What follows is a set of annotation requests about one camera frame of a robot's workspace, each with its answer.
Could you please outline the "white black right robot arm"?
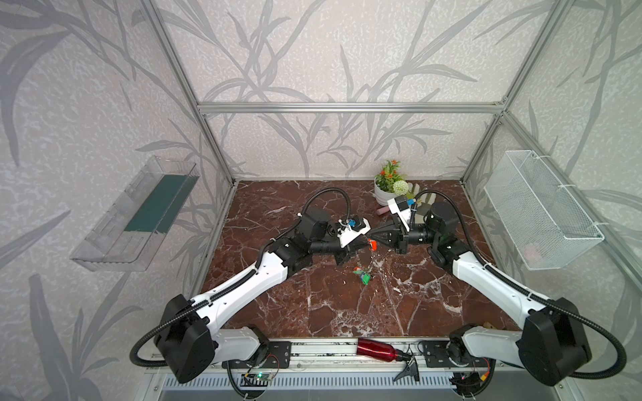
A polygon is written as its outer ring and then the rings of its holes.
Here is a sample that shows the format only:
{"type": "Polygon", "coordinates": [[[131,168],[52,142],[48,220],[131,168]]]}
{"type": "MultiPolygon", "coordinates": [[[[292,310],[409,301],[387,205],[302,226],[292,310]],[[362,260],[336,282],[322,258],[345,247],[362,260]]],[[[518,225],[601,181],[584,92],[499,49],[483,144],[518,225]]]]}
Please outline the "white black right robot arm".
{"type": "Polygon", "coordinates": [[[391,213],[392,221],[370,231],[372,239],[398,253],[426,246],[436,266],[481,292],[518,325],[518,330],[507,331],[469,324],[453,332],[449,352],[454,363],[473,357],[496,359],[554,386],[592,359],[583,324],[569,316],[577,310],[575,305],[560,298],[548,307],[543,295],[480,262],[456,237],[459,217],[451,204],[436,202],[421,222],[416,222],[414,203],[402,196],[389,200],[379,212],[391,213]]]}

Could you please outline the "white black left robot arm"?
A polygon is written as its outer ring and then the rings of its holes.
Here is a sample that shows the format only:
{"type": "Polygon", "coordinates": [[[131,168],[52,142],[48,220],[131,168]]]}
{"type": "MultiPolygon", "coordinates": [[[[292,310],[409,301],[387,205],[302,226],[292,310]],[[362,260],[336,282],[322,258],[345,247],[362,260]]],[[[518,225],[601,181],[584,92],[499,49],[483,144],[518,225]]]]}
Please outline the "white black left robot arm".
{"type": "Polygon", "coordinates": [[[331,222],[328,213],[311,209],[236,276],[191,299],[171,299],[153,340],[175,379],[185,384],[211,364],[265,359],[269,340],[259,329],[226,329],[225,324],[264,292],[310,267],[314,255],[332,255],[338,265],[351,259],[368,246],[369,229],[362,217],[331,222]]]}

